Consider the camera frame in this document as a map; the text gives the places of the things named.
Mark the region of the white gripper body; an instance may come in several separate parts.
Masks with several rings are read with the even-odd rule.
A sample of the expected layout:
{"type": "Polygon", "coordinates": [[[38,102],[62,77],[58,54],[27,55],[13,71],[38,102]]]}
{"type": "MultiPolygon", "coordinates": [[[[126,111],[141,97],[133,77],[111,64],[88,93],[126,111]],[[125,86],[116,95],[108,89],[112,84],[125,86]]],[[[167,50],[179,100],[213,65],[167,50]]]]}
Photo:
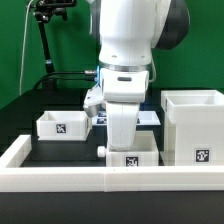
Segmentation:
{"type": "Polygon", "coordinates": [[[108,147],[115,151],[129,150],[134,142],[139,104],[106,103],[108,147]]]}

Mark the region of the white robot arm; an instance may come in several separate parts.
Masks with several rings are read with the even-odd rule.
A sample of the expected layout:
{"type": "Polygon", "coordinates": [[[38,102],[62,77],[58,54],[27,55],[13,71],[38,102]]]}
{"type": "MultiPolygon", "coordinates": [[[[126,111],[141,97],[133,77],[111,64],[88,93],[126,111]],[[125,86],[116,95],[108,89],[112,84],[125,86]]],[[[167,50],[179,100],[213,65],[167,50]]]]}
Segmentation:
{"type": "Polygon", "coordinates": [[[104,107],[107,147],[132,147],[139,107],[153,81],[152,51],[171,50],[186,37],[190,16],[185,0],[86,0],[90,4],[90,33],[101,44],[96,84],[88,90],[88,116],[104,107]]]}

